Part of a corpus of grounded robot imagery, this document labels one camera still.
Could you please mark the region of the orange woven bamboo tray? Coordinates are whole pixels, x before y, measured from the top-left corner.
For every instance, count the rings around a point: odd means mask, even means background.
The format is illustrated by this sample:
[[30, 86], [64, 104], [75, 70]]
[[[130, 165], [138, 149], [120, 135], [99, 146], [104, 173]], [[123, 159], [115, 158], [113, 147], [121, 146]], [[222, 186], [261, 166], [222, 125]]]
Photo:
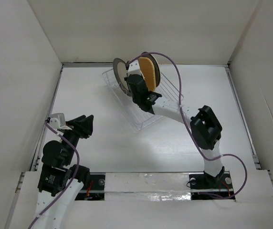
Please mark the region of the orange woven bamboo tray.
[[153, 62], [148, 57], [140, 57], [138, 63], [148, 90], [154, 92], [157, 85]]

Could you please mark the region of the brown rimmed cream plate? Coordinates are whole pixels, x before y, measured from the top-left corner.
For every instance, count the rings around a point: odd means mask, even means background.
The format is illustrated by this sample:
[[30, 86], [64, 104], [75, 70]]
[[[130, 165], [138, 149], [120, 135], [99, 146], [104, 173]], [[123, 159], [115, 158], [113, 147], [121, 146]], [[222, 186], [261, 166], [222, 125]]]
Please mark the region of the brown rimmed cream plate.
[[127, 77], [126, 63], [122, 59], [114, 58], [113, 72], [120, 89], [125, 95], [131, 97], [131, 92], [129, 91], [127, 83], [125, 81], [125, 78]]

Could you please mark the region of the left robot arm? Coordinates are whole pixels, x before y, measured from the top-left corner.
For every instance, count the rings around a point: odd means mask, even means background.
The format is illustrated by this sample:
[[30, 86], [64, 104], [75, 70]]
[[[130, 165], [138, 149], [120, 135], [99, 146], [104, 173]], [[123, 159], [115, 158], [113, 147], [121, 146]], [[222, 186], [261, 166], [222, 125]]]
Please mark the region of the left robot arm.
[[93, 133], [94, 116], [67, 121], [63, 113], [45, 120], [45, 126], [60, 138], [46, 143], [38, 182], [37, 205], [31, 229], [62, 229], [75, 198], [90, 185], [90, 169], [80, 165], [77, 144]]

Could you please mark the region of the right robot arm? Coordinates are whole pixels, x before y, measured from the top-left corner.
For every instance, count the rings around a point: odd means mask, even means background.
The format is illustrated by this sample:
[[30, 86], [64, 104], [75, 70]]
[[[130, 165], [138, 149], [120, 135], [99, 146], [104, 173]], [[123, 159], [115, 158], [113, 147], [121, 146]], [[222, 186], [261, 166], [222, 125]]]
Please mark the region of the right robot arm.
[[225, 169], [221, 162], [219, 140], [222, 126], [209, 106], [199, 109], [185, 107], [161, 94], [149, 90], [141, 74], [129, 74], [119, 83], [125, 86], [132, 101], [144, 112], [170, 118], [184, 124], [196, 148], [204, 159], [204, 171], [200, 182], [206, 188], [221, 183]]

